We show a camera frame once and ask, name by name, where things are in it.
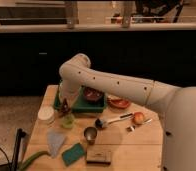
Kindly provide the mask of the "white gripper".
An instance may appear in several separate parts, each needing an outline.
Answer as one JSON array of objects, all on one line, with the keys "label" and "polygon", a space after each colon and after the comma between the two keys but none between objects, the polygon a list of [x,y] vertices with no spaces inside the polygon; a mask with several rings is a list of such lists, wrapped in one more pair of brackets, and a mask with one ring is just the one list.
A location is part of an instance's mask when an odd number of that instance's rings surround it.
[{"label": "white gripper", "polygon": [[59,100],[61,103],[60,113],[62,116],[71,111],[69,105],[75,102],[79,94],[79,86],[69,81],[62,81],[59,84]]}]

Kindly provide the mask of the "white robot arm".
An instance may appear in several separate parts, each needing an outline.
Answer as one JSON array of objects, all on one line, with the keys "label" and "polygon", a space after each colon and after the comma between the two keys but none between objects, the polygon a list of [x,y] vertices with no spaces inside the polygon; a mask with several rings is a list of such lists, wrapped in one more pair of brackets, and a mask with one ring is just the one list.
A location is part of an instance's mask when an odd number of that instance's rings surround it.
[{"label": "white robot arm", "polygon": [[59,68],[61,96],[82,86],[128,99],[163,117],[161,171],[196,171],[196,86],[179,87],[150,79],[100,72],[78,53]]}]

